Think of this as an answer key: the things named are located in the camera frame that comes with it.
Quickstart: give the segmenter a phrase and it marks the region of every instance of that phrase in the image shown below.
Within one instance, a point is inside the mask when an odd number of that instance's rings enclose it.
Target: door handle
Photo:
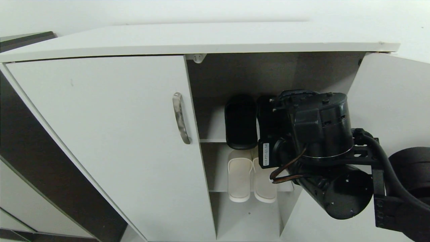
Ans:
[[[176,123],[178,124],[181,138],[184,143],[189,145],[191,142],[187,134],[187,128],[185,127],[184,114],[182,113],[182,94],[180,93],[175,93],[173,95],[173,110],[175,111]]]

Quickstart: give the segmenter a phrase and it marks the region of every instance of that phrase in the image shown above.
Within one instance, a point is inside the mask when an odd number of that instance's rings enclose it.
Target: open cabinet door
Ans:
[[[39,122],[148,241],[216,239],[183,56],[55,59],[6,68]],[[190,144],[178,131],[176,92]]]
[[[430,64],[382,53],[363,58],[348,93],[352,127],[379,137],[387,155],[430,146]],[[303,224],[311,230],[303,231]],[[373,199],[357,216],[331,218],[302,192],[283,232],[284,241],[412,242],[404,234],[375,226]]]
[[[348,93],[352,127],[379,137],[388,156],[430,146],[430,64],[368,53]]]

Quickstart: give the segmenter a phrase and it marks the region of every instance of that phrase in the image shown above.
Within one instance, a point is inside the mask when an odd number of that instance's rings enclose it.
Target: white label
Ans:
[[[263,166],[268,166],[269,165],[269,143],[264,143],[263,144]]]

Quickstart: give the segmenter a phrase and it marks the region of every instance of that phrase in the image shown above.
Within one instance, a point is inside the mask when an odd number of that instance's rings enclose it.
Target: cable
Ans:
[[[291,164],[293,164],[294,162],[296,162],[306,151],[306,147],[303,149],[303,151],[294,159],[292,159],[290,162],[288,162],[287,164],[279,167],[278,169],[274,170],[271,174],[270,174],[270,179],[271,180],[275,180],[277,176],[279,176],[279,174],[281,174],[281,172],[283,170],[285,170],[286,168],[288,168]]]
[[[297,178],[302,178],[302,177],[313,177],[313,175],[308,174],[308,173],[300,173],[300,174],[288,175],[288,176],[284,176],[284,177],[277,177],[277,178],[272,180],[272,183],[273,184],[279,184],[279,183],[291,181],[291,180],[294,180]]]
[[[304,175],[299,175],[299,174],[289,175],[289,176],[284,176],[284,177],[279,177],[279,178],[273,179],[272,183],[273,184],[279,184],[279,183],[291,181],[291,180],[294,180],[297,178],[302,178],[302,177],[304,177]]]
[[[384,166],[385,174],[387,175],[387,178],[390,181],[391,185],[393,186],[393,189],[400,196],[400,198],[402,198],[405,202],[408,202],[418,208],[421,208],[427,212],[430,212],[430,205],[425,204],[424,202],[420,201],[418,198],[414,197],[402,185],[393,167],[391,166],[391,163],[387,157],[387,154],[385,154],[385,151],[382,149],[381,145],[374,138],[369,137],[367,135],[362,135],[357,138],[365,140],[366,144],[374,148],[374,150],[378,153],[378,158],[379,160],[381,160],[382,165]]]

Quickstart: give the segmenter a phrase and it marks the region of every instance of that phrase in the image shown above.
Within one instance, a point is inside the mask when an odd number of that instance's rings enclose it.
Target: cabinet top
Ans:
[[[397,51],[399,42],[383,33],[313,21],[122,25],[6,51],[0,54],[0,62],[189,53]]]

